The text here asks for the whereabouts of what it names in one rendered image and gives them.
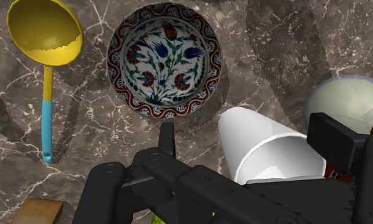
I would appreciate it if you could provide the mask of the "red object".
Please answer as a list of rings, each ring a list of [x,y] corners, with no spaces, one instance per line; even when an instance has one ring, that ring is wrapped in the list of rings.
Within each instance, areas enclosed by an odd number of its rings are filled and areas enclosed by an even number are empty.
[[[331,165],[329,163],[326,164],[324,177],[328,178],[328,179],[336,179],[336,180],[339,180],[339,181],[344,181],[344,182],[347,182],[347,183],[354,183],[355,182],[355,178],[353,176],[342,175],[342,174],[338,173],[334,169],[333,165]]]

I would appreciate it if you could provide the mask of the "floral patterned bowl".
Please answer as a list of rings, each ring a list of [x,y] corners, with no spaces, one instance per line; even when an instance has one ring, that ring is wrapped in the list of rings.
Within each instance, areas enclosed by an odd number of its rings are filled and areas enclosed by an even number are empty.
[[[215,92],[220,44],[208,21],[182,4],[153,3],[125,17],[107,51],[107,72],[124,104],[156,119],[187,116]]]

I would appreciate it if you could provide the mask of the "pale green bowl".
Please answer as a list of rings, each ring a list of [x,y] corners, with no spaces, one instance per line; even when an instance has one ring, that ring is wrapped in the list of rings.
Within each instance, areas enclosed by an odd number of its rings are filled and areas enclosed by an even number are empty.
[[[322,112],[357,133],[373,127],[373,79],[363,75],[340,75],[314,87],[305,102],[303,117]]]

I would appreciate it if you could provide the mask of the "white cup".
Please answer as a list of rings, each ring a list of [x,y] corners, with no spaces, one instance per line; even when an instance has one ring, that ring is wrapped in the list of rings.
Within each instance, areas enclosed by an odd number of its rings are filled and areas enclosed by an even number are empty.
[[[326,160],[306,135],[256,111],[226,110],[218,133],[230,176],[240,185],[324,177]]]

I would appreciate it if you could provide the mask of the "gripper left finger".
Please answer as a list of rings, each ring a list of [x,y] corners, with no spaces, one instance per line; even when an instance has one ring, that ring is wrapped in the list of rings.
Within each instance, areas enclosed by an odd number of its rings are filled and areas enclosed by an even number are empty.
[[[131,224],[149,209],[154,224],[299,224],[297,214],[203,166],[175,157],[174,124],[130,166],[108,162],[88,174],[72,224]]]

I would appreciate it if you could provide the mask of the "wooden block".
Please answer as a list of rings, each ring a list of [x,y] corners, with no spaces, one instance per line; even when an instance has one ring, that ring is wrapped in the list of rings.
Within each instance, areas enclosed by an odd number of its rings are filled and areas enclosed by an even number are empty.
[[[61,201],[27,199],[10,224],[55,224],[62,208]]]

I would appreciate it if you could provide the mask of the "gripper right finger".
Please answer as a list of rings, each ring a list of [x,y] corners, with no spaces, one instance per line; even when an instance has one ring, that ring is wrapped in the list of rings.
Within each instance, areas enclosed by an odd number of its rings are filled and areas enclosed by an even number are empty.
[[[373,135],[356,133],[325,113],[313,113],[307,143],[340,174],[355,177],[352,224],[373,224]]]

